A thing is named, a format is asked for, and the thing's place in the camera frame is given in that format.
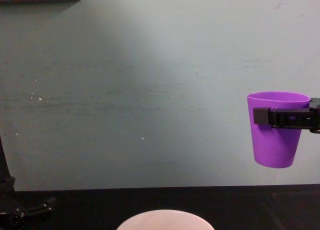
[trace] dark tabletop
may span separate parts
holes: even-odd
[[[172,209],[215,230],[320,230],[320,185],[178,187],[15,192],[26,207],[57,198],[41,230],[116,230],[146,211]]]

